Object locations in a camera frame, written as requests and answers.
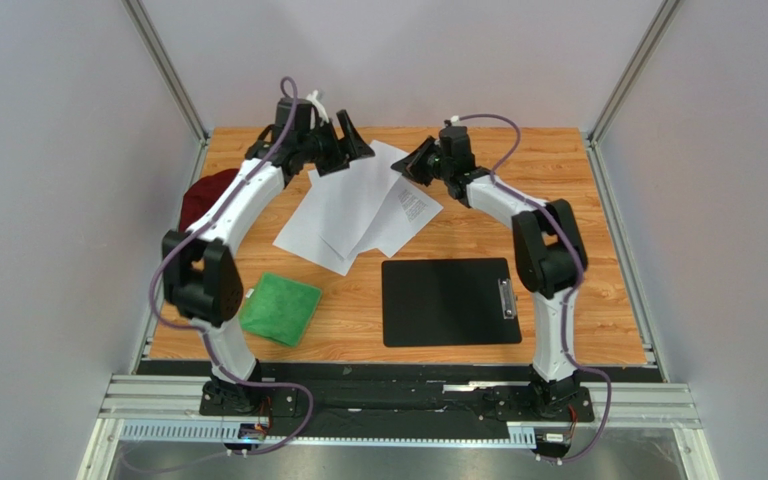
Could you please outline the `black clipboard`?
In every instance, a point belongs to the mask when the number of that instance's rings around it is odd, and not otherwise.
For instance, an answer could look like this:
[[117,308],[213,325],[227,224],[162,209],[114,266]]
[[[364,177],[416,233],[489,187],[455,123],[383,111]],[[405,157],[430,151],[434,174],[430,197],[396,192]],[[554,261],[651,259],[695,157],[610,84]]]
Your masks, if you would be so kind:
[[388,260],[381,265],[383,343],[389,348],[522,342],[502,316],[504,258]]

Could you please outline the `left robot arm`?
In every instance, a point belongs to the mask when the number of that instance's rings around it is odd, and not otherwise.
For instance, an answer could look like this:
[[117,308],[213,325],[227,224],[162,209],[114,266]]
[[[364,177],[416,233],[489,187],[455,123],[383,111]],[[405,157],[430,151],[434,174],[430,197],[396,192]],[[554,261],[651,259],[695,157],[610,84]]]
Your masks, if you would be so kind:
[[326,176],[373,154],[346,110],[330,118],[312,96],[282,98],[216,202],[187,229],[163,237],[162,296],[183,318],[179,329],[195,331],[207,351],[210,400],[251,404],[266,388],[236,317],[243,283],[235,255],[247,232],[306,165]]

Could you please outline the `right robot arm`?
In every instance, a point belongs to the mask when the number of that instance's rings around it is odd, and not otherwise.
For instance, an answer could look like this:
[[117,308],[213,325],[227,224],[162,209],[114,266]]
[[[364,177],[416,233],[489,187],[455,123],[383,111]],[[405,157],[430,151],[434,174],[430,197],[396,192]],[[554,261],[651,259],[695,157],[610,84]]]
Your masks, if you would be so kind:
[[453,199],[510,228],[516,271],[534,306],[536,377],[530,387],[540,407],[564,408],[579,389],[573,320],[588,263],[571,204],[527,195],[495,168],[479,166],[460,125],[446,125],[391,168],[416,184],[443,182]]

